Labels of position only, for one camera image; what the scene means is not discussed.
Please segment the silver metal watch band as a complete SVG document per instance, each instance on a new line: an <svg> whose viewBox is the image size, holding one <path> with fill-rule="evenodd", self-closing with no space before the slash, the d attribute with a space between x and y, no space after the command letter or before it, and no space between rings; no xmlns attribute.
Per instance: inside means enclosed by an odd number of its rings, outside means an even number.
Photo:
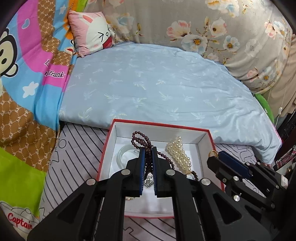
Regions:
<svg viewBox="0 0 296 241"><path fill-rule="evenodd" d="M154 185L154 178L152 173L148 173L147 177L144 180L144 185L146 188L150 188Z"/></svg>

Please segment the lilac striped bed sheet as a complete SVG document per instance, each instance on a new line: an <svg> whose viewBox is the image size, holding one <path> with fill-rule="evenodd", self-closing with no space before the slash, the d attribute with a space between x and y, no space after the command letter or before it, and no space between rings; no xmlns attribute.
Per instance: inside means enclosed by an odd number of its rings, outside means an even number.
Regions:
<svg viewBox="0 0 296 241"><path fill-rule="evenodd" d="M62 130L50 159L40 201L40 219L76 190L95 178L108 130L62 123ZM174 219L125 218L123 240L175 240Z"/></svg>

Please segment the green plastic object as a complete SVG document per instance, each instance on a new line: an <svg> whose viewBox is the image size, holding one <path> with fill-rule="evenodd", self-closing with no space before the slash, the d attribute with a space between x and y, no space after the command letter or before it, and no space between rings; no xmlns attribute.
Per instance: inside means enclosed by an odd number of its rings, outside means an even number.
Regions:
<svg viewBox="0 0 296 241"><path fill-rule="evenodd" d="M259 104L261 105L261 107L266 112L266 114L269 117L269 119L271 120L271 122L274 124L273 112L272 112L271 107L269 106L267 100L261 94L255 94L254 96L257 99L257 101L259 102Z"/></svg>

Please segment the pale green jade bangle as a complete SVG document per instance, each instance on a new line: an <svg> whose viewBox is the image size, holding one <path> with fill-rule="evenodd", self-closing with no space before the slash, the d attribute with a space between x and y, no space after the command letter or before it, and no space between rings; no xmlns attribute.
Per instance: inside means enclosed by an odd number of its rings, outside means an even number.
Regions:
<svg viewBox="0 0 296 241"><path fill-rule="evenodd" d="M132 144L124 145L118 152L116 157L117 165L120 169L124 169L129 160L137 158L139 150L136 149Z"/></svg>

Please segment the grey floral quilt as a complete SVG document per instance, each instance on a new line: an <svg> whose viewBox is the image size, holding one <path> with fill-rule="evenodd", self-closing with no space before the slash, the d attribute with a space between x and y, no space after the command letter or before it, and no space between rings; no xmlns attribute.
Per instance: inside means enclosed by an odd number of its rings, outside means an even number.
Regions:
<svg viewBox="0 0 296 241"><path fill-rule="evenodd" d="M295 31L271 1L88 1L117 41L196 52L225 65L274 116L295 111Z"/></svg>

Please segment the light blue folded quilt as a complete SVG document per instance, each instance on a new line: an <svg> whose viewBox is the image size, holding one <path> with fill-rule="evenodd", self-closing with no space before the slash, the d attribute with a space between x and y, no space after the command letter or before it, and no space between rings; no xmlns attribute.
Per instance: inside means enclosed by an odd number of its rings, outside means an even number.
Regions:
<svg viewBox="0 0 296 241"><path fill-rule="evenodd" d="M208 129L270 164L281 147L250 90L221 64L178 48L121 43L78 58L59 119L109 128L117 119Z"/></svg>

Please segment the colorful monkey cartoon blanket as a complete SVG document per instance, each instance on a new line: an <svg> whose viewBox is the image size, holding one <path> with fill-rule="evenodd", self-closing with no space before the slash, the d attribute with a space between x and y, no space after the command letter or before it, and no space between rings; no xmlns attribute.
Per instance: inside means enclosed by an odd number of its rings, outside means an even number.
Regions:
<svg viewBox="0 0 296 241"><path fill-rule="evenodd" d="M1 1L1 240L26 240L60 132L81 1Z"/></svg>

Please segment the pink rabbit cushion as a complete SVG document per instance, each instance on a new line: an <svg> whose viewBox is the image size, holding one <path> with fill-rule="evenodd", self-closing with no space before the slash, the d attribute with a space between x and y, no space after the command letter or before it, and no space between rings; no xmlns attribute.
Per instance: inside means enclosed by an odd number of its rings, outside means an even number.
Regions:
<svg viewBox="0 0 296 241"><path fill-rule="evenodd" d="M113 46L114 32L102 12L69 11L68 21L79 57L83 58Z"/></svg>

